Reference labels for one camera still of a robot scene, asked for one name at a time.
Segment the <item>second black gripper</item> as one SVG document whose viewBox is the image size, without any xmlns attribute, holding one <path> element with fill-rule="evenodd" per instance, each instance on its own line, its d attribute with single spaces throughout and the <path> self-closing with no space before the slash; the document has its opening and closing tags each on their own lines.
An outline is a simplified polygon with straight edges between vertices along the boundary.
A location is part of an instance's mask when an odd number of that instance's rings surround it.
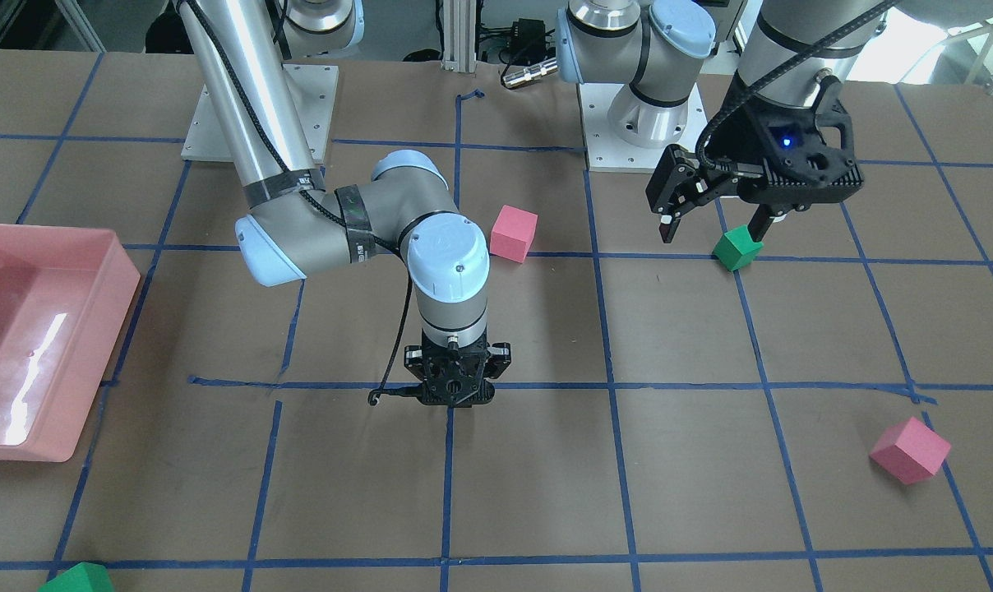
<svg viewBox="0 0 993 592">
<path fill-rule="evenodd" d="M 738 188 L 741 199 L 758 205 L 748 224 L 755 243 L 781 217 L 781 206 L 833 205 L 861 190 L 865 179 L 855 159 L 852 120 L 839 101 L 842 88 L 841 82 L 820 83 L 809 108 L 776 106 L 756 96 L 737 110 L 746 143 L 736 159 L 760 168 Z M 736 195 L 739 182 L 734 173 L 696 164 L 684 146 L 666 146 L 644 189 L 663 243 L 672 243 L 685 214 Z"/>
</svg>

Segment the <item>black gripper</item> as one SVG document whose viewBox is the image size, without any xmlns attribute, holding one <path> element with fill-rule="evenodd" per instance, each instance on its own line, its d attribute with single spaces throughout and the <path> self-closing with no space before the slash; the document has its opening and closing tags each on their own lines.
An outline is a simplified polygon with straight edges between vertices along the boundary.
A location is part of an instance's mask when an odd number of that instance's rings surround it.
<svg viewBox="0 0 993 592">
<path fill-rule="evenodd" d="M 493 400 L 492 379 L 500 377 L 512 361 L 508 342 L 477 340 L 450 346 L 424 340 L 404 349 L 404 366 L 420 383 L 404 389 L 404 396 L 423 405 L 467 408 Z"/>
</svg>

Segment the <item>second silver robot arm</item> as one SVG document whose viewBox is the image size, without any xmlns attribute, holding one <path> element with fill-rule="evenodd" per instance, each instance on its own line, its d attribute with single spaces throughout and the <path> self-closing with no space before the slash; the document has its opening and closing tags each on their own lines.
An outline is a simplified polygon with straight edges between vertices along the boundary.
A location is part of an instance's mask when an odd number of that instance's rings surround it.
<svg viewBox="0 0 993 592">
<path fill-rule="evenodd" d="M 746 235 L 835 205 L 864 183 L 843 83 L 881 18 L 900 11 L 945 29 L 993 19 L 993 1 L 764 1 L 719 110 L 691 143 L 681 124 L 717 23 L 695 1 L 571 1 L 554 56 L 573 84 L 617 84 L 609 121 L 632 145 L 660 149 L 646 188 L 665 241 L 681 218 L 723 196 L 756 206 Z"/>
</svg>

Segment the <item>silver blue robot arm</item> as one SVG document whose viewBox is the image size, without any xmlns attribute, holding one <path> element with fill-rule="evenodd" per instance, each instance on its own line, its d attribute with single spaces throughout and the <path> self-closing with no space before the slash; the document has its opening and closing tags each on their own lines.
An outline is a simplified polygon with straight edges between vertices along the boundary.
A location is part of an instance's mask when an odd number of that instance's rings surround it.
<svg viewBox="0 0 993 592">
<path fill-rule="evenodd" d="M 266 286 L 365 262 L 387 251 L 406 266 L 422 342 L 404 366 L 416 386 L 369 394 L 464 408 L 492 401 L 511 363 L 507 342 L 487 341 L 490 254 L 484 232 L 459 213 L 449 184 L 421 151 L 396 150 L 369 183 L 328 191 L 307 143 L 284 57 L 356 44 L 358 1 L 178 1 L 229 144 L 249 213 L 238 247 Z"/>
</svg>

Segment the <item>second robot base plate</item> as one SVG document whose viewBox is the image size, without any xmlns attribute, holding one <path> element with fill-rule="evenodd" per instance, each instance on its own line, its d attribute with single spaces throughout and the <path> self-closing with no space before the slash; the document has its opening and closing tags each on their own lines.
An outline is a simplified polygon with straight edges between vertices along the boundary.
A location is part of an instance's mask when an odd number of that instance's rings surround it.
<svg viewBox="0 0 993 592">
<path fill-rule="evenodd" d="M 673 108 L 645 104 L 626 84 L 580 84 L 578 90 L 592 172 L 652 173 L 665 147 L 693 151 L 708 123 L 697 86 Z"/>
</svg>

